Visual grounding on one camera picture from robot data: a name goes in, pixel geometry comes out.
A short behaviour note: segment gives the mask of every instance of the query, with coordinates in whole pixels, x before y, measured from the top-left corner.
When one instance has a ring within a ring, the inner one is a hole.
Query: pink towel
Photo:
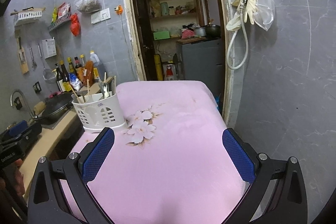
[[[116,224],[220,224],[245,182],[222,144],[226,126],[201,82],[139,81],[117,87],[130,128],[115,143],[91,192]],[[80,152],[97,134],[84,133]],[[70,190],[74,215],[84,220]]]

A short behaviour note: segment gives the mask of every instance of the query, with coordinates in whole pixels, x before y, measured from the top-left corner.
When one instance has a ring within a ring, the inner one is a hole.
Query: cooking pot
[[[207,37],[221,37],[221,27],[219,25],[208,24],[204,28]]]
[[[195,35],[198,37],[206,37],[205,27],[194,28]]]
[[[61,116],[67,112],[68,109],[72,108],[72,97],[71,93],[63,92],[51,98],[47,103],[45,110],[41,117],[36,117],[33,120],[41,124],[50,125],[58,121]]]

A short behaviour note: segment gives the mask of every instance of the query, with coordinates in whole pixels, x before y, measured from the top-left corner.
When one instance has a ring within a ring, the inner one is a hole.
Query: metal bolt
[[[40,157],[39,162],[44,163],[46,160],[47,160],[47,158],[43,156],[43,157]]]
[[[264,153],[260,153],[260,154],[259,154],[259,158],[260,158],[261,160],[267,160],[267,155],[264,154]]]
[[[76,153],[76,152],[72,152],[72,153],[69,155],[69,158],[72,159],[72,160],[74,160],[74,159],[77,158],[77,157],[78,157],[78,153]]]
[[[294,163],[294,164],[297,163],[297,158],[296,157],[291,157],[291,162]]]

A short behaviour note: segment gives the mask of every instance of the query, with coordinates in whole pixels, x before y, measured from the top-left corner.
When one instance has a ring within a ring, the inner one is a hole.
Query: white flower pattern
[[[138,110],[134,115],[127,117],[128,130],[124,132],[130,136],[130,142],[127,145],[143,147],[145,142],[148,142],[154,137],[156,127],[153,125],[153,119],[160,114],[157,111]]]

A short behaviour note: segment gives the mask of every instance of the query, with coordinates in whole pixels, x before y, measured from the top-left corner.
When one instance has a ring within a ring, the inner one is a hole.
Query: shower hose
[[[246,30],[245,30],[244,17],[243,17],[243,11],[244,11],[244,8],[245,8],[246,4],[247,4],[247,0],[244,0],[240,5],[240,22],[241,22],[241,28],[243,30],[243,34],[244,34],[244,38],[245,38],[245,55],[244,55],[244,58],[241,61],[241,63],[239,65],[237,65],[236,67],[234,67],[234,65],[235,65],[235,59],[234,58],[232,59],[233,64],[232,65],[229,64],[230,51],[231,51],[231,48],[233,46],[233,43],[235,41],[235,38],[236,38],[236,35],[237,35],[237,32],[238,32],[238,31],[235,31],[233,36],[232,36],[232,39],[230,41],[229,47],[227,48],[227,53],[226,53],[227,66],[232,70],[239,69],[245,63],[248,52],[249,52],[249,43],[248,43],[248,40],[247,40],[247,34],[246,34]]]

